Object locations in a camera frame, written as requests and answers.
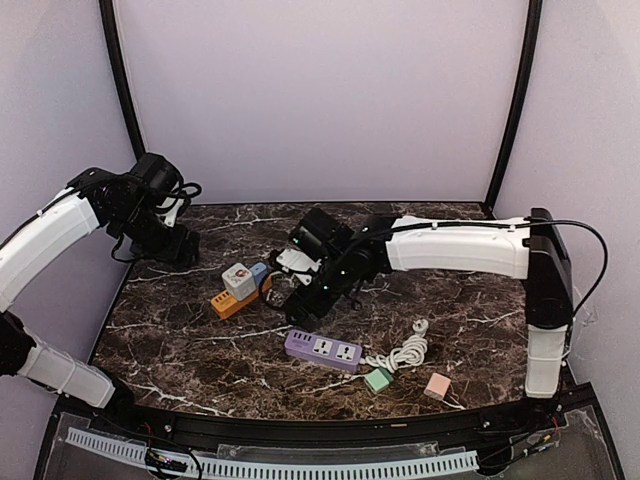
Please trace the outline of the blue charger plug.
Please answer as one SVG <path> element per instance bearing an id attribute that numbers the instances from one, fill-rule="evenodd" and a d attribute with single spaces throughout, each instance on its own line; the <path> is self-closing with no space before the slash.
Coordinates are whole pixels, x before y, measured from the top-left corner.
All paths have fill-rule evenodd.
<path id="1" fill-rule="evenodd" d="M 259 290 L 266 284 L 266 278 L 268 275 L 268 266 L 263 262 L 257 262 L 250 267 L 250 273 L 255 282 L 256 289 Z"/>

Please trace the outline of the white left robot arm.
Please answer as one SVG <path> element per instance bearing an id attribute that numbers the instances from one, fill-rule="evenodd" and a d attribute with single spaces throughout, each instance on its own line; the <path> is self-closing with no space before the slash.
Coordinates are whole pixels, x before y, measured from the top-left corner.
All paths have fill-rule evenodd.
<path id="1" fill-rule="evenodd" d="M 102 410 L 103 421 L 120 436 L 134 435 L 141 415 L 125 401 L 130 390 L 40 339 L 10 309 L 46 267 L 101 228 L 118 243 L 131 241 L 132 262 L 193 265 L 199 236 L 178 219 L 201 191 L 164 160 L 121 174 L 91 168 L 10 234 L 1 244 L 2 375 L 81 400 Z"/>

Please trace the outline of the purple power strip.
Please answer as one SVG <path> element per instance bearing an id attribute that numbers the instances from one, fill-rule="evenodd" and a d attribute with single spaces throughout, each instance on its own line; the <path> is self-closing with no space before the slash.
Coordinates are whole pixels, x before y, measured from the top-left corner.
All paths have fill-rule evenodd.
<path id="1" fill-rule="evenodd" d="M 284 348 L 291 357 L 348 373 L 357 371 L 362 358 L 359 345 L 300 330 L 288 333 Z"/>

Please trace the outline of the black left frame post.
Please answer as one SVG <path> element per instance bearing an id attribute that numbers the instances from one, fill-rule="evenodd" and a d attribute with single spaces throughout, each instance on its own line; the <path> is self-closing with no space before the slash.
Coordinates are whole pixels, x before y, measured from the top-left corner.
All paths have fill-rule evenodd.
<path id="1" fill-rule="evenodd" d="M 143 168 L 149 164 L 147 159 L 148 153 L 142 137 L 136 107 L 134 105 L 128 81 L 124 54 L 116 21 L 115 5 L 111 0 L 99 0 L 98 5 L 112 77 L 126 131 L 136 160 L 136 163 L 132 168 L 132 172 L 141 174 L 143 172 Z"/>

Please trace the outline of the orange power strip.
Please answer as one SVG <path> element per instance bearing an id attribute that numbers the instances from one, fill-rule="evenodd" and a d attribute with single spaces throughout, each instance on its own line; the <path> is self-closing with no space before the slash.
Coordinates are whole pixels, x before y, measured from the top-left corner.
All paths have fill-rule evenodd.
<path id="1" fill-rule="evenodd" d="M 258 299 L 260 293 L 266 293 L 271 287 L 271 278 L 266 278 L 266 284 L 249 296 L 244 301 L 237 301 L 226 289 L 221 293 L 214 296 L 211 300 L 211 306 L 213 307 L 216 315 L 226 320 L 232 317 L 234 314 L 241 311 L 243 308 Z"/>

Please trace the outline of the green charger plug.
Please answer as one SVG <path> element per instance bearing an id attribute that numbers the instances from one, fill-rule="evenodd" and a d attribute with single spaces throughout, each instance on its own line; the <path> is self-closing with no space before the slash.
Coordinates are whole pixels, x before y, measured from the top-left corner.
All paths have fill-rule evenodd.
<path id="1" fill-rule="evenodd" d="M 367 388 L 374 394 L 378 394 L 381 391 L 388 388 L 393 382 L 393 376 L 385 368 L 376 368 L 367 373 L 364 377 L 364 382 Z"/>

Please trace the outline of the black right frame post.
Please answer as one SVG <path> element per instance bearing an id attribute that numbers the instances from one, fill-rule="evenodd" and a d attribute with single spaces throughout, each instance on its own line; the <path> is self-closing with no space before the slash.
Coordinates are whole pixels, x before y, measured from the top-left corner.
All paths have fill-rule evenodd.
<path id="1" fill-rule="evenodd" d="M 483 201 L 488 216 L 492 216 L 494 213 L 518 133 L 535 58 L 542 10 L 543 0 L 530 0 L 528 2 L 523 42 L 513 94 L 498 155 Z"/>

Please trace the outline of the pink charger plug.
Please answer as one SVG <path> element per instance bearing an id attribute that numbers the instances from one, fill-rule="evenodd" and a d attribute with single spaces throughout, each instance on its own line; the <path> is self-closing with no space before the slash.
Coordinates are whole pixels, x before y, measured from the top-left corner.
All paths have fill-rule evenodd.
<path id="1" fill-rule="evenodd" d="M 433 373 L 424 389 L 424 394 L 429 398 L 441 401 L 446 396 L 450 386 L 450 378 L 439 373 Z"/>

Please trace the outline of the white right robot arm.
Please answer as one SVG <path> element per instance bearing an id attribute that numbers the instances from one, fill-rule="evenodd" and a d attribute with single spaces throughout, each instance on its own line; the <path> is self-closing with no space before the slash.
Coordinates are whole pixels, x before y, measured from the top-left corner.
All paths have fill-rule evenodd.
<path id="1" fill-rule="evenodd" d="M 447 270 L 502 275 L 522 282 L 528 351 L 527 398 L 510 413 L 521 434 L 549 416 L 573 320 L 571 262 L 551 214 L 534 209 L 506 220 L 436 220 L 371 215 L 352 229 L 314 207 L 289 235 L 271 266 L 300 284 L 283 303 L 298 326 L 321 319 L 342 297 L 394 271 Z"/>

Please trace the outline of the black front rail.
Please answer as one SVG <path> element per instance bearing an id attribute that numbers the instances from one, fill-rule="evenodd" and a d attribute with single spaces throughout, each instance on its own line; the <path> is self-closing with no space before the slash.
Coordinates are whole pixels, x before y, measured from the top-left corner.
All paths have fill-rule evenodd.
<path id="1" fill-rule="evenodd" d="M 130 405 L 118 413 L 99 411 L 97 421 L 132 435 L 151 434 L 200 450 L 221 444 L 266 447 L 373 447 L 436 442 L 442 447 L 480 449 L 501 445 L 561 423 L 542 403 L 517 401 L 444 414 L 354 421 L 276 421 L 233 419 L 170 412 Z"/>

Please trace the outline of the white cube adapter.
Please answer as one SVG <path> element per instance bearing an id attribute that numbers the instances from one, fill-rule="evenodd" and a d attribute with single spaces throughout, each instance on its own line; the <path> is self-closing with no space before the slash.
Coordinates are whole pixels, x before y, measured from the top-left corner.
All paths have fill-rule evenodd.
<path id="1" fill-rule="evenodd" d="M 235 263 L 221 274 L 226 290 L 237 300 L 244 301 L 256 291 L 256 282 L 250 269 Z"/>

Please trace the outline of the black frame post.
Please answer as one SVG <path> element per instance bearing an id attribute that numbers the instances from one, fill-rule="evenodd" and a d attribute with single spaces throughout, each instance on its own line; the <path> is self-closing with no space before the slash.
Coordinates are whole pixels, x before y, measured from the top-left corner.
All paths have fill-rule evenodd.
<path id="1" fill-rule="evenodd" d="M 134 105 L 128 81 L 124 54 L 116 21 L 115 5 L 111 0 L 99 0 L 98 5 L 112 77 L 126 131 L 136 160 L 136 163 L 132 168 L 132 172 L 141 174 L 143 172 L 143 168 L 149 164 L 147 159 L 148 153 L 142 137 L 136 107 Z"/>
<path id="2" fill-rule="evenodd" d="M 542 10 L 543 0 L 530 0 L 528 2 L 523 42 L 513 94 L 498 155 L 483 201 L 488 216 L 492 216 L 494 213 L 518 133 L 535 58 Z"/>

